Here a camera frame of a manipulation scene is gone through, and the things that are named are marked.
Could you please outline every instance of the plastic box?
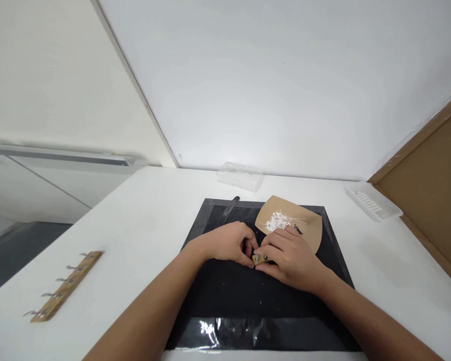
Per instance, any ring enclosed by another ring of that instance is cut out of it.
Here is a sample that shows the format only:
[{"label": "plastic box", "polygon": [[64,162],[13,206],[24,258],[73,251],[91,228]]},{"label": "plastic box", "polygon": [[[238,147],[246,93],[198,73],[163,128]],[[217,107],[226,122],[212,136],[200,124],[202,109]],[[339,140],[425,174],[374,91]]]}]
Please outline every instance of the plastic box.
[{"label": "plastic box", "polygon": [[368,182],[352,183],[344,190],[373,221],[383,222],[403,215],[402,210]]},{"label": "plastic box", "polygon": [[217,173],[217,180],[246,191],[257,192],[262,181],[262,171],[248,165],[226,162]]}]

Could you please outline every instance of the metal hook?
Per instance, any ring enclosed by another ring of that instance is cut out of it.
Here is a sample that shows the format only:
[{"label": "metal hook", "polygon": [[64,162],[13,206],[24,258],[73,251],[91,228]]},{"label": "metal hook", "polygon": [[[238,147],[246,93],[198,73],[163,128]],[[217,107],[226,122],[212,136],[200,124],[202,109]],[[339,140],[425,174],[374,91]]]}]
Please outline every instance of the metal hook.
[{"label": "metal hook", "polygon": [[46,308],[46,309],[44,309],[43,311],[40,311],[40,312],[37,312],[37,311],[28,311],[27,313],[24,313],[24,316],[27,316],[27,315],[29,315],[29,314],[32,314],[32,315],[36,315],[36,316],[38,316],[38,317],[45,317],[46,315],[47,315],[47,312],[49,311],[49,309],[48,308]]},{"label": "metal hook", "polygon": [[75,270],[74,272],[80,272],[80,271],[82,271],[83,269],[84,269],[84,267],[72,267],[72,266],[67,266],[67,267],[65,267],[65,268],[67,268],[67,269],[73,269],[73,270]]},{"label": "metal hook", "polygon": [[68,278],[68,279],[65,279],[65,278],[57,278],[56,281],[61,281],[61,282],[65,282],[65,283],[67,283],[67,284],[71,284],[71,283],[74,283],[75,278]]},{"label": "metal hook", "polygon": [[41,297],[52,297],[53,299],[59,298],[61,297],[62,294],[59,293],[44,293],[43,295],[41,295]]},{"label": "metal hook", "polygon": [[88,255],[87,253],[81,253],[79,256],[85,256],[85,259],[95,258],[95,255]]}]

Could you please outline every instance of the table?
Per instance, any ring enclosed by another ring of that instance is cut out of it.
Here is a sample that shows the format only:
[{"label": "table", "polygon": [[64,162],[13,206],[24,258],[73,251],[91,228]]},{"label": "table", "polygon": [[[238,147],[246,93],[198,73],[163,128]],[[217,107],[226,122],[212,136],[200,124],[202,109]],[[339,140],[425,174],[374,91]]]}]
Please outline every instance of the table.
[{"label": "table", "polygon": [[[204,198],[265,202],[271,195],[325,206],[356,289],[451,360],[451,279],[400,220],[375,223],[344,192],[348,182],[264,176],[257,193],[213,171],[146,167],[0,288],[0,360],[81,360],[177,255]],[[50,321],[22,317],[58,287],[81,252],[105,251]],[[276,359],[272,351],[169,351],[164,359]],[[282,352],[294,360],[365,359],[362,353]]]}]

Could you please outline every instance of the right hand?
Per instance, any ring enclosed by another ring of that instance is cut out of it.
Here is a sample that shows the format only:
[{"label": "right hand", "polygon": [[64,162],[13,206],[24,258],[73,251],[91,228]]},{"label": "right hand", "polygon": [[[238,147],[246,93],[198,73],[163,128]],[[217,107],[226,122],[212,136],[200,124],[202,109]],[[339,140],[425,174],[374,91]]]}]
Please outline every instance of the right hand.
[{"label": "right hand", "polygon": [[267,255],[277,265],[261,263],[256,270],[291,287],[317,294],[333,273],[324,266],[292,226],[268,234],[254,254]]}]

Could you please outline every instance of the small wooden piece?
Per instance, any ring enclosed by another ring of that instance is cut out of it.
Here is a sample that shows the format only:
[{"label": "small wooden piece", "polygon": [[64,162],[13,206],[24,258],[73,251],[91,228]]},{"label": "small wooden piece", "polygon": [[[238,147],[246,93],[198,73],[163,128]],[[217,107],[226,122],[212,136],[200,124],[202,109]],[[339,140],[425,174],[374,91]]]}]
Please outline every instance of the small wooden piece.
[{"label": "small wooden piece", "polygon": [[257,266],[258,264],[264,263],[264,262],[270,262],[272,260],[268,259],[267,256],[263,255],[253,255],[252,261],[254,262],[254,266]]},{"label": "small wooden piece", "polygon": [[44,304],[44,306],[35,314],[30,322],[45,322],[51,319],[58,309],[64,304],[70,294],[84,279],[85,275],[94,266],[103,252],[90,252],[85,256],[85,259],[77,266],[72,274],[62,283],[54,296]]}]

